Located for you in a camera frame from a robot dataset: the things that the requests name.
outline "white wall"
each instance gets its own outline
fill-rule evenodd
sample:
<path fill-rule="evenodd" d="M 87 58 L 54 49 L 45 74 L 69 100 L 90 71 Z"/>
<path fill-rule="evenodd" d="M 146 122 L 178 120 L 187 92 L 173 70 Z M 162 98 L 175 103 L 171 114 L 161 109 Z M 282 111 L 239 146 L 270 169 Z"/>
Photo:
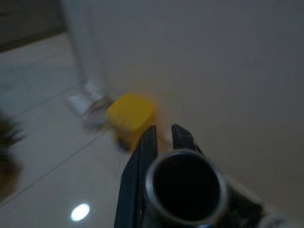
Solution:
<path fill-rule="evenodd" d="M 302 0 L 63 2 L 89 76 L 156 97 L 223 173 L 304 218 Z"/>

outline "tile floor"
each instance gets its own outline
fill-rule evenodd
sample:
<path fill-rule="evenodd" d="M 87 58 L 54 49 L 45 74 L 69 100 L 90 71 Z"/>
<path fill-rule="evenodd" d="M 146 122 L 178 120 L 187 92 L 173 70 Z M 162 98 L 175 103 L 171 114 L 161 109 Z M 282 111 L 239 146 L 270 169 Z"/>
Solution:
<path fill-rule="evenodd" d="M 87 133 L 65 105 L 81 81 L 68 34 L 0 56 L 0 107 L 26 138 L 12 152 L 22 164 L 15 192 L 0 203 L 0 227 L 113 227 L 127 160 L 112 132 Z M 83 222 L 71 210 L 91 205 Z"/>

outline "yellow container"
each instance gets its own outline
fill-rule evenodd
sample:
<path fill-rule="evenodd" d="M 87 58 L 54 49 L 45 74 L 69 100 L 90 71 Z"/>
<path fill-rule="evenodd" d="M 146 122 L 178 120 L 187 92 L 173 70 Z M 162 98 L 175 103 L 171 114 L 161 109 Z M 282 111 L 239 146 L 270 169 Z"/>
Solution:
<path fill-rule="evenodd" d="M 137 143 L 154 121 L 155 104 L 150 99 L 135 93 L 126 93 L 106 111 L 115 129 L 117 141 L 134 151 Z"/>

